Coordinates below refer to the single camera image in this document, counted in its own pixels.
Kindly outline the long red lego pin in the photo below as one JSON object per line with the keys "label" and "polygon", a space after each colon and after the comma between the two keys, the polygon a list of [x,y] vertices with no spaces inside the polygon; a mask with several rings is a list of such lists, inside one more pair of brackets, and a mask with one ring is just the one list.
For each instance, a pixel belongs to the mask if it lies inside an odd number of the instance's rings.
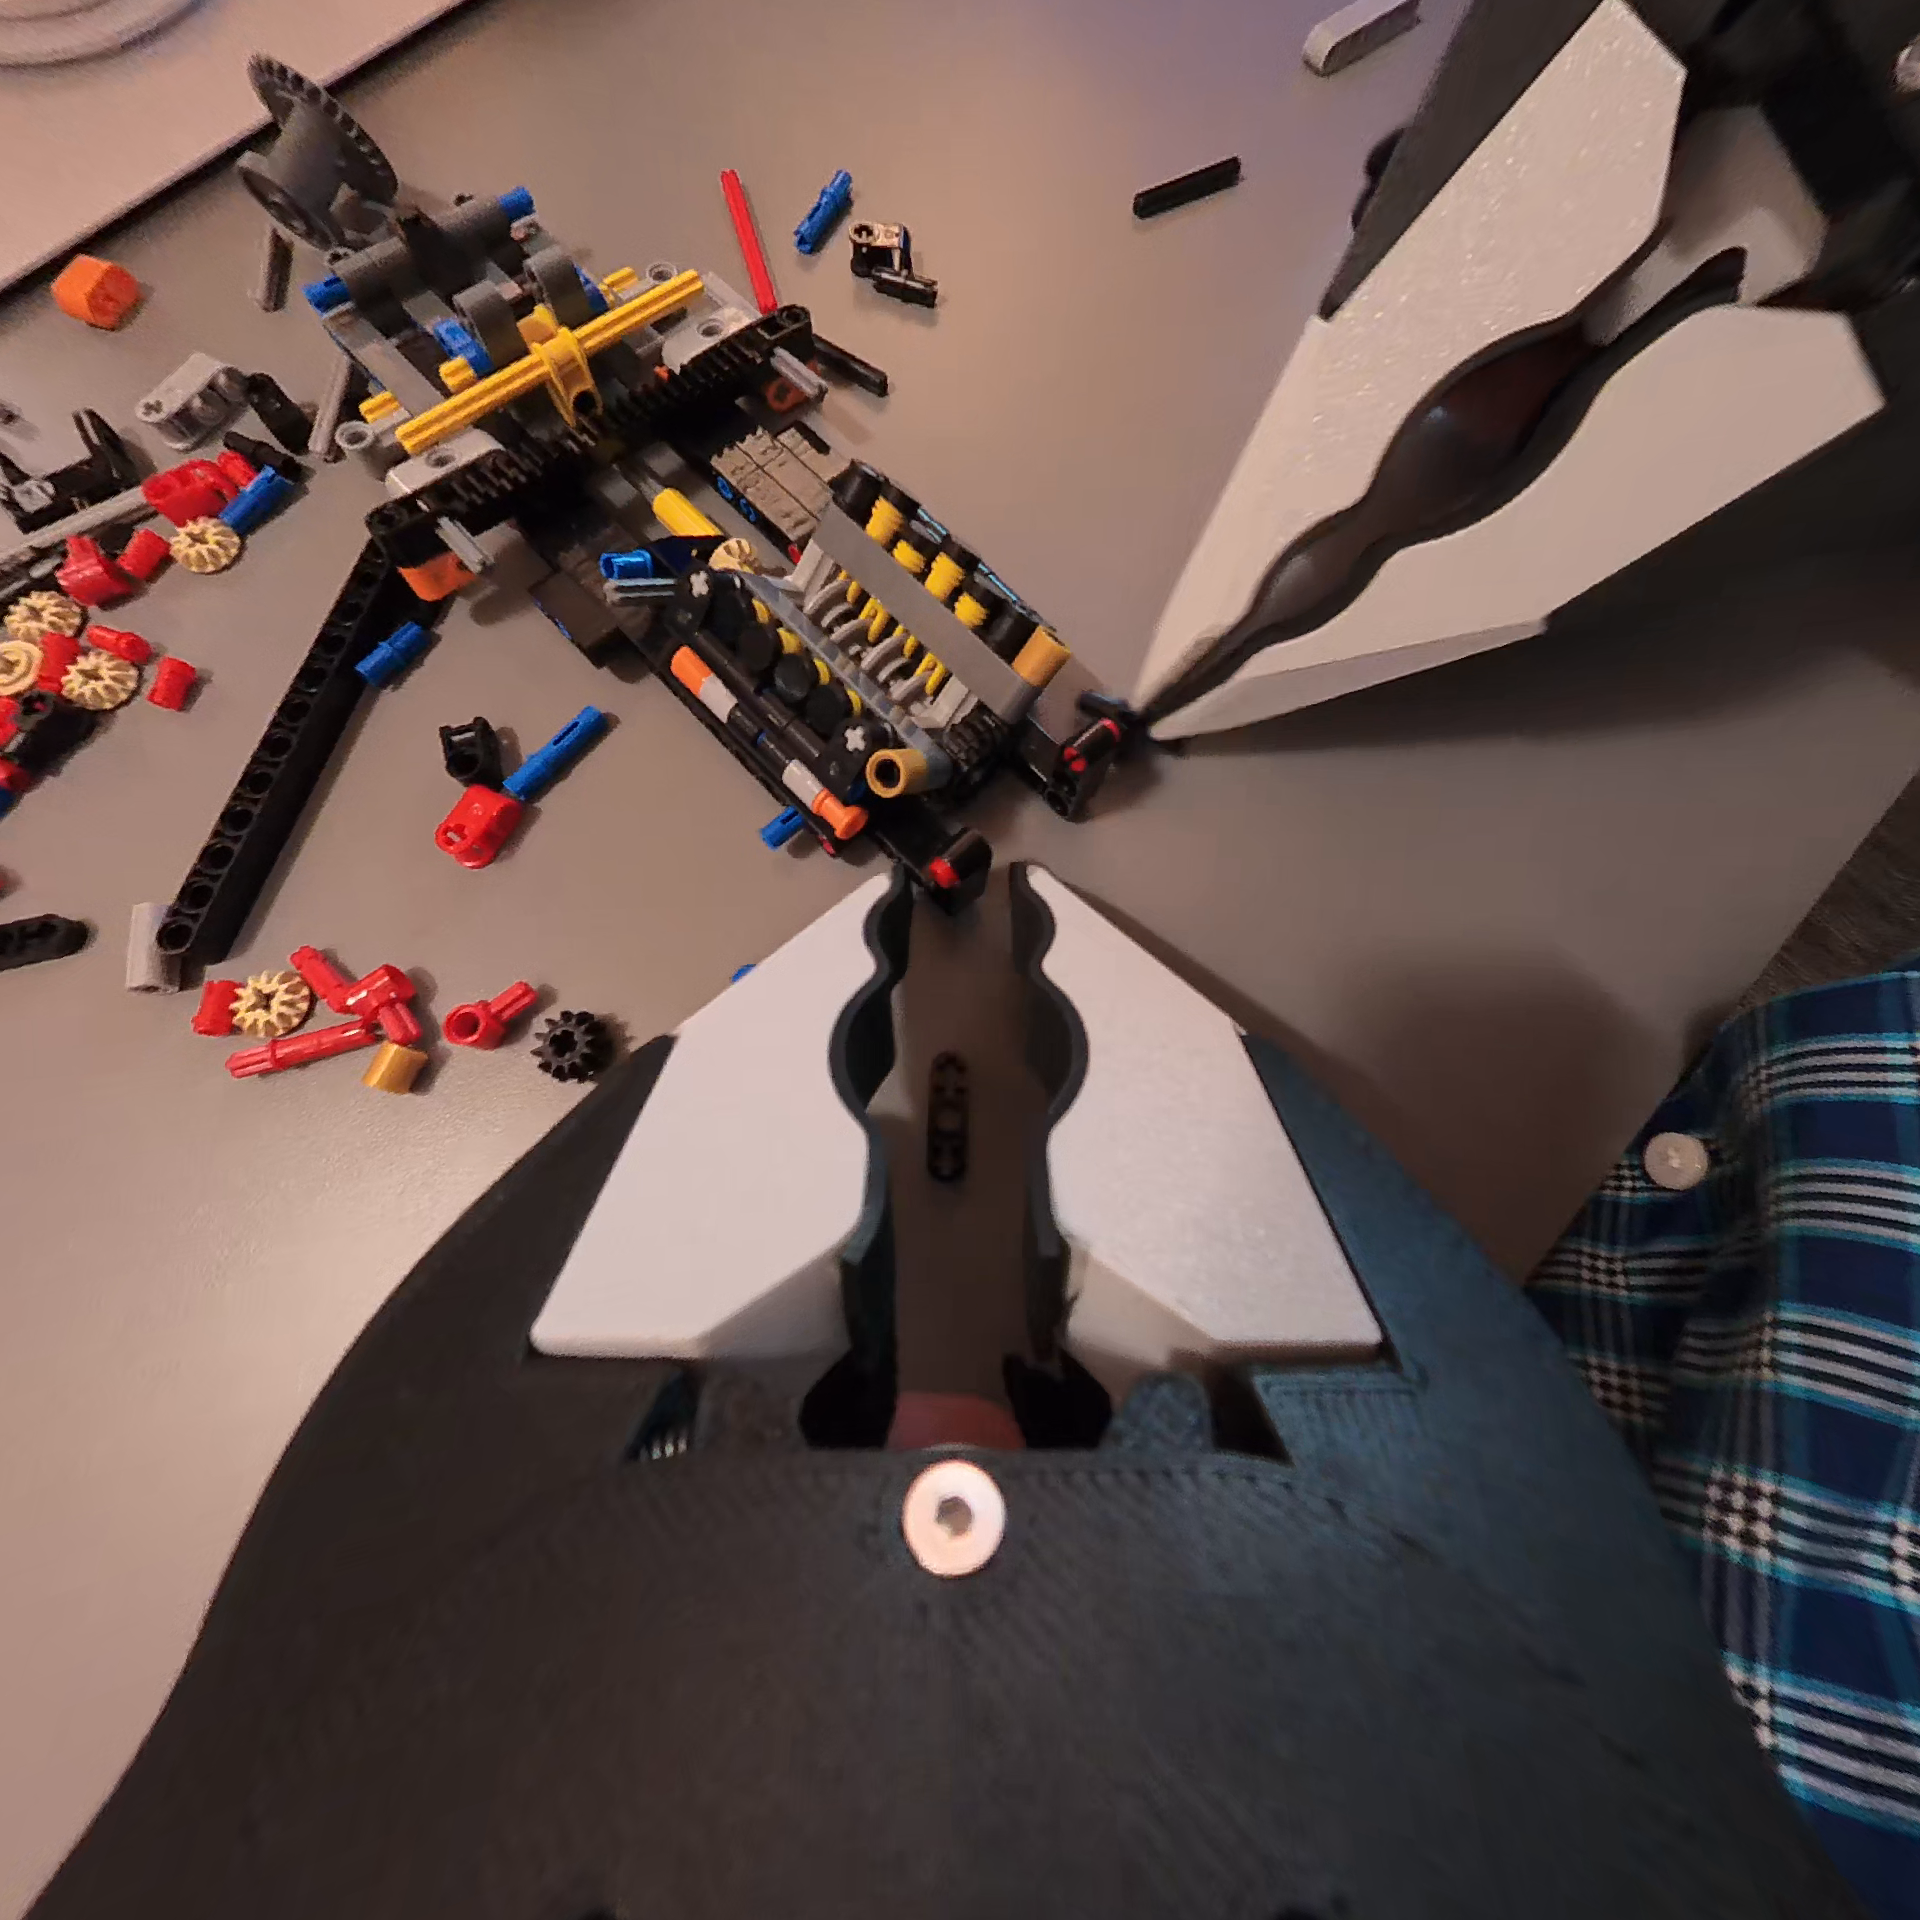
{"label": "long red lego pin", "polygon": [[303,1066],[331,1062],[341,1055],[364,1053],[380,1043],[377,1021],[337,1021],[326,1030],[295,1031],[269,1037],[260,1044],[229,1055],[224,1069],[235,1081],[284,1075]]}

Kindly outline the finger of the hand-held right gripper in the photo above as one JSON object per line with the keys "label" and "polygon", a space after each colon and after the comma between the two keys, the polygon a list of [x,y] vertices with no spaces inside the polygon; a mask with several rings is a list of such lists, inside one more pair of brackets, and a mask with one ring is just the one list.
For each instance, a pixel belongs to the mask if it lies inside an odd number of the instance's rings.
{"label": "finger of the hand-held right gripper", "polygon": [[1884,408],[1850,313],[1736,294],[1718,253],[1613,341],[1562,297],[1314,321],[1157,625],[1157,742],[1539,636]]}
{"label": "finger of the hand-held right gripper", "polygon": [[1307,322],[1160,613],[1140,702],[1176,693],[1284,551],[1363,502],[1428,397],[1563,322],[1649,241],[1683,92],[1658,32],[1600,2],[1343,308]]}

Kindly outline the long black lego beam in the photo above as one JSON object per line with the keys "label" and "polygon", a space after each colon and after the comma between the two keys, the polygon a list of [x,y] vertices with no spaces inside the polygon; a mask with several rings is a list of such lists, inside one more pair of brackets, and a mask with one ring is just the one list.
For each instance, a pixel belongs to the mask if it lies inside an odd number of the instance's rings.
{"label": "long black lego beam", "polygon": [[365,697],[356,664],[414,610],[400,564],[365,542],[161,918],[163,960],[211,967],[232,953]]}

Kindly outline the blue plaid shirt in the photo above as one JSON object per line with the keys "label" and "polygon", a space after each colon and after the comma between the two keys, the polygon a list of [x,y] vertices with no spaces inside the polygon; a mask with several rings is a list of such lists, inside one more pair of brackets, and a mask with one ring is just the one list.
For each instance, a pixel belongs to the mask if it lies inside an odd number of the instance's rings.
{"label": "blue plaid shirt", "polygon": [[1916,956],[1729,1019],[1524,1288],[1791,1800],[1916,1917]]}

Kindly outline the orange lego piece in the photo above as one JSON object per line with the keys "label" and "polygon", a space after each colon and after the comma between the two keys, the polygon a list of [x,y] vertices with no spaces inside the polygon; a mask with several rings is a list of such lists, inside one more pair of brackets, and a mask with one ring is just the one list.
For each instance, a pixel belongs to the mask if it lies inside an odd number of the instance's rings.
{"label": "orange lego piece", "polygon": [[96,330],[121,330],[142,308],[142,280],[99,255],[70,257],[48,284],[55,308]]}

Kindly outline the grey lego beam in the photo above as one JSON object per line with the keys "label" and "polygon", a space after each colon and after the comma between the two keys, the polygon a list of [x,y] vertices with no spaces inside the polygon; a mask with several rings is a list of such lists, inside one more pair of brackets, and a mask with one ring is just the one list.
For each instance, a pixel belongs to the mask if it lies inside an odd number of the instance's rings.
{"label": "grey lego beam", "polygon": [[1343,2],[1309,30],[1303,43],[1303,65],[1316,78],[1333,78],[1406,36],[1419,22],[1419,14],[1424,2],[1418,0]]}

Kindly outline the grey lego axle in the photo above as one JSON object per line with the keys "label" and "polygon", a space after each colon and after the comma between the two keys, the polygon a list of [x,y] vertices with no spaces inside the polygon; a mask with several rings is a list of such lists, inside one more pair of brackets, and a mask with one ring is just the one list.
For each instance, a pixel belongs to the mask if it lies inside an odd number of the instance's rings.
{"label": "grey lego axle", "polygon": [[137,524],[146,524],[150,517],[155,511],[144,502],[144,496],[131,493],[89,505],[86,512],[66,517],[60,524],[48,524],[2,550],[2,582],[33,575],[46,564],[60,564],[60,554],[66,554],[70,540],[112,537]]}

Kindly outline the red lego axle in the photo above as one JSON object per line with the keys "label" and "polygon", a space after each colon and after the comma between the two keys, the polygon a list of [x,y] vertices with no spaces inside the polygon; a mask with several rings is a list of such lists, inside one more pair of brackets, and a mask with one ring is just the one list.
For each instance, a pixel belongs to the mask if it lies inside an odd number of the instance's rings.
{"label": "red lego axle", "polygon": [[771,260],[766,260],[766,253],[763,253],[763,241],[762,241],[762,232],[757,232],[757,218],[755,218],[755,206],[750,206],[748,185],[745,185],[742,173],[733,171],[733,166],[726,166],[717,173],[717,185],[723,185],[726,209],[727,209],[727,218],[733,218],[733,234],[734,234],[738,253],[742,253],[742,264],[748,271],[748,284],[755,292],[755,304],[757,304],[757,310],[763,317],[771,317],[779,308],[779,294],[777,294],[775,271],[771,271]]}

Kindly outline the grey lego connector block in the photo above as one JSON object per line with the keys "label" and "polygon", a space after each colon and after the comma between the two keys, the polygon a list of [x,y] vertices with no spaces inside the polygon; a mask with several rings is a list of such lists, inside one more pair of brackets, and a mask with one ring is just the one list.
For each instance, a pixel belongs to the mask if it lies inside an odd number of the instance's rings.
{"label": "grey lego connector block", "polygon": [[222,434],[246,404],[247,377],[198,350],[134,404],[134,422],[163,449],[189,453]]}

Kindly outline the black lego pin connector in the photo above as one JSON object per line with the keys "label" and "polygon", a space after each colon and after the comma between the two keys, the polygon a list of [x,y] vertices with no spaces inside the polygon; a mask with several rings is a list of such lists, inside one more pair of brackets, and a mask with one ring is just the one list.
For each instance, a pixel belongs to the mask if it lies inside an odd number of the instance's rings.
{"label": "black lego pin connector", "polygon": [[853,277],[869,284],[878,297],[934,310],[939,284],[917,271],[910,229],[903,221],[853,221],[850,225]]}

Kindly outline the black angled lego piece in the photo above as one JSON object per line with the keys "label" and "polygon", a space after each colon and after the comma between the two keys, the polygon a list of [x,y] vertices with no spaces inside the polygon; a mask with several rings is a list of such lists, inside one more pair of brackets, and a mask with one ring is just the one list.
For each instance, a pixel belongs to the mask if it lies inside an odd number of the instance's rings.
{"label": "black angled lego piece", "polygon": [[19,537],[33,537],[142,486],[142,464],[109,418],[96,408],[77,408],[73,424],[82,441],[82,457],[66,467],[37,475],[2,451],[2,512]]}

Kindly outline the lego vehicle chassis assembly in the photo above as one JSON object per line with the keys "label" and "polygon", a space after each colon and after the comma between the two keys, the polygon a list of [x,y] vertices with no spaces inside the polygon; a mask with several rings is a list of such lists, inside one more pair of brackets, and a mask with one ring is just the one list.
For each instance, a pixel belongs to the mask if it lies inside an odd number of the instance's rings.
{"label": "lego vehicle chassis assembly", "polygon": [[528,188],[420,206],[348,107],[250,56],[274,137],[250,198],[324,257],[303,302],[364,370],[341,457],[417,605],[520,542],[543,618],[634,661],[775,806],[771,849],[876,849],[981,899],[1000,777],[1079,824],[1140,723],[950,524],[829,441],[834,385],[887,377],[688,267],[592,274]]}

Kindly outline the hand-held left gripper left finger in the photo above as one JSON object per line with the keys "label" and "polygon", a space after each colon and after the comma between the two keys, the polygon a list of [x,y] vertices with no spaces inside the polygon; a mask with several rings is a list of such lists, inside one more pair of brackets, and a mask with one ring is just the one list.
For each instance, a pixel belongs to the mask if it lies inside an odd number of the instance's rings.
{"label": "hand-held left gripper left finger", "polygon": [[876,1090],[910,880],[876,875],[674,1035],[532,1345],[555,1357],[800,1363],[858,1345],[886,1245]]}

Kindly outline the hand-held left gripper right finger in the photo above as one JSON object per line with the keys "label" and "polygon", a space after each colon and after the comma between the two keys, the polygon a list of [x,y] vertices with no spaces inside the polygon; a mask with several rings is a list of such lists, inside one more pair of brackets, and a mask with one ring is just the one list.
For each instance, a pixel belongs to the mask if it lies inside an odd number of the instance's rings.
{"label": "hand-held left gripper right finger", "polygon": [[1010,871],[1029,1340],[1087,1373],[1364,1363],[1380,1321],[1247,1031],[1038,861]]}

